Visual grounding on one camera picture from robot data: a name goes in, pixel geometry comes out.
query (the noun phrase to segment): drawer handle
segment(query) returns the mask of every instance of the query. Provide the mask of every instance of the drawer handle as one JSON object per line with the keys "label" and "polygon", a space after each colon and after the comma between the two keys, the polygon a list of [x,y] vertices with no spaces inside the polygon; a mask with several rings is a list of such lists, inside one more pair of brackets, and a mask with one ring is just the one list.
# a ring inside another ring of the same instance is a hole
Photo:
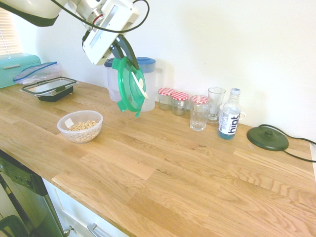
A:
{"label": "drawer handle", "polygon": [[94,230],[95,228],[97,228],[97,224],[93,223],[93,224],[89,224],[87,226],[88,230],[90,230],[90,232],[95,236],[95,237],[103,237],[101,235],[99,235],[98,233],[96,233],[96,231]]}
{"label": "drawer handle", "polygon": [[20,67],[20,66],[21,66],[20,64],[17,64],[17,65],[12,65],[12,66],[3,67],[3,69],[17,68],[17,67]]}

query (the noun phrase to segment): window blind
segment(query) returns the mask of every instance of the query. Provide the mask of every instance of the window blind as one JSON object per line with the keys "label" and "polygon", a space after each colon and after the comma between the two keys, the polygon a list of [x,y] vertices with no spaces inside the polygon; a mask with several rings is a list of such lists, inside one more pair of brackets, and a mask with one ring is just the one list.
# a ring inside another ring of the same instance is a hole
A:
{"label": "window blind", "polygon": [[11,13],[0,8],[0,55],[20,52],[22,47],[12,23]]}

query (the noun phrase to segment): plastic pitcher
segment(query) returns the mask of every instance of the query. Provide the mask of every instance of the plastic pitcher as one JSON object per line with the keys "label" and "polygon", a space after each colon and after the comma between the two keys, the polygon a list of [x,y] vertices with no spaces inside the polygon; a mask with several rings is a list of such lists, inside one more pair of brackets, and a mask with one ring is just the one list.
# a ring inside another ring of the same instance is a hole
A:
{"label": "plastic pitcher", "polygon": [[150,111],[155,108],[156,94],[158,86],[156,86],[156,60],[152,58],[137,58],[139,67],[142,69],[146,81],[146,93],[148,100],[145,100],[142,106],[142,112]]}
{"label": "plastic pitcher", "polygon": [[[148,100],[144,101],[141,111],[146,112],[153,110],[155,108],[155,100],[158,97],[158,89],[163,83],[163,69],[156,68],[156,60],[147,57],[138,57],[137,62],[139,67],[144,73],[146,82],[146,93],[148,95]],[[108,89],[110,94],[110,99],[118,102],[121,100],[121,95],[119,93],[118,85],[118,72],[112,68],[113,58],[108,59],[104,64],[106,68],[105,74],[105,87]],[[157,70],[161,73],[161,78],[156,79]]]}
{"label": "plastic pitcher", "polygon": [[118,102],[122,98],[119,93],[118,84],[118,71],[112,68],[113,58],[108,59],[104,66],[106,68],[105,77],[105,87],[108,89],[110,94],[110,99],[112,101]]}

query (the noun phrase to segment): green lid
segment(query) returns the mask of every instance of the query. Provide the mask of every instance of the green lid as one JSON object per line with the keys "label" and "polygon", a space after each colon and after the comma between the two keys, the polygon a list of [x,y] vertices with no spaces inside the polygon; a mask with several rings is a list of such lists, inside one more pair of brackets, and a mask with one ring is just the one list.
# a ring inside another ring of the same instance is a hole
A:
{"label": "green lid", "polygon": [[118,71],[118,87],[122,97],[122,100],[118,102],[119,109],[122,112],[129,109],[132,112],[136,112],[136,117],[139,117],[145,97],[137,86],[133,74],[145,92],[146,85],[143,71],[136,69],[127,57],[121,60],[115,58],[112,68]]}
{"label": "green lid", "polygon": [[282,133],[264,126],[250,129],[247,138],[256,146],[269,151],[283,151],[288,148],[288,140]]}

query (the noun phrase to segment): red gingham jar lid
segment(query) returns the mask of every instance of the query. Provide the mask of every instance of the red gingham jar lid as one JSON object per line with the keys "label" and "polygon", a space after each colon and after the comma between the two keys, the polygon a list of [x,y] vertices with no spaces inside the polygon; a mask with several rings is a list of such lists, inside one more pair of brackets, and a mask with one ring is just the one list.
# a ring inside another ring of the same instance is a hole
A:
{"label": "red gingham jar lid", "polygon": [[176,91],[171,94],[171,98],[174,100],[187,100],[189,98],[189,94],[185,92]]}
{"label": "red gingham jar lid", "polygon": [[190,100],[196,104],[206,104],[208,102],[208,97],[204,95],[194,95]]}
{"label": "red gingham jar lid", "polygon": [[174,89],[171,88],[160,88],[158,91],[159,95],[169,96],[174,92]]}

